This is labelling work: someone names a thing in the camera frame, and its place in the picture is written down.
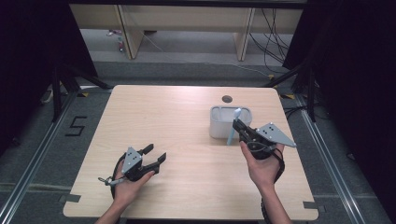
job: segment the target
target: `metal bar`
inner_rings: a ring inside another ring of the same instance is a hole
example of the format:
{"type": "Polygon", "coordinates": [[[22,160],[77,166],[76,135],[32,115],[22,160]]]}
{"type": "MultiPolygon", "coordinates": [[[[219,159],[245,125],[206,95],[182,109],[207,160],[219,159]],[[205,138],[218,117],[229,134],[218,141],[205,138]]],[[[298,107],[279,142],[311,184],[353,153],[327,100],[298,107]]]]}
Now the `metal bar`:
{"type": "MultiPolygon", "coordinates": [[[[300,94],[296,95],[296,100],[298,105],[304,105],[304,99],[300,94]]],[[[318,152],[321,158],[323,159],[327,171],[329,172],[330,178],[334,183],[334,186],[340,196],[341,201],[344,204],[344,207],[346,209],[347,214],[349,215],[351,222],[359,223],[359,224],[366,223],[366,221],[362,216],[361,210],[359,209],[359,206],[352,195],[351,190],[347,186],[346,181],[342,177],[340,171],[338,170],[337,165],[334,162],[334,159],[332,158],[332,153],[327,148],[327,145],[323,140],[320,131],[318,130],[317,124],[311,121],[306,111],[303,110],[302,115],[305,124],[308,127],[308,130],[311,133],[315,141],[315,144],[317,145],[318,152]]]]}
{"type": "Polygon", "coordinates": [[[9,223],[13,218],[15,212],[18,209],[18,206],[21,203],[21,200],[23,199],[24,194],[26,193],[30,183],[35,177],[35,174],[37,173],[41,162],[44,160],[45,155],[47,154],[47,151],[50,148],[50,145],[59,130],[59,127],[63,123],[68,108],[73,103],[74,99],[76,99],[76,97],[76,92],[69,92],[67,98],[64,101],[64,109],[62,113],[60,114],[59,118],[53,121],[49,126],[49,130],[41,141],[40,146],[35,152],[35,155],[30,160],[23,175],[21,176],[21,179],[18,181],[14,190],[12,190],[11,194],[9,195],[6,203],[3,205],[0,213],[0,220],[3,224],[9,223]]]}

